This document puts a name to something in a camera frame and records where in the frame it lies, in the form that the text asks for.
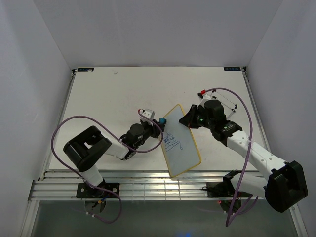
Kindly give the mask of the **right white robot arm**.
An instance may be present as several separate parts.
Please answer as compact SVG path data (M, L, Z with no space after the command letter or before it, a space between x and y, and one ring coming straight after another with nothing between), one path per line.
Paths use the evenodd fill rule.
M248 193L264 198L274 210L283 213L308 195L301 164L286 162L252 142L238 124L227 119L220 101L211 99L202 105L192 105L179 123L192 129L209 129L217 141L244 157L262 175L255 177L233 170L222 182L208 188L214 197Z

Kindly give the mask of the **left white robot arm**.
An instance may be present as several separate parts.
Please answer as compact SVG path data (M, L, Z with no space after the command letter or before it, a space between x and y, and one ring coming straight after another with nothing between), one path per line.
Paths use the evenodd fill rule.
M95 126L91 126L71 139L63 148L64 153L75 165L79 174L89 182L87 190L93 197L100 197L104 191L104 179L96 167L102 155L128 160L150 137L159 138L166 125L166 119L152 122L140 121L133 124L118 140L105 137Z

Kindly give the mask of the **yellow framed small whiteboard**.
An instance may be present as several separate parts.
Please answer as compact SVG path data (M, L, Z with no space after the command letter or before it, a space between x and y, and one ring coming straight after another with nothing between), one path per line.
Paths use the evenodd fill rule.
M175 105L165 116L166 125L161 144L172 178L201 164L202 158L191 130L179 123L184 116L181 104Z

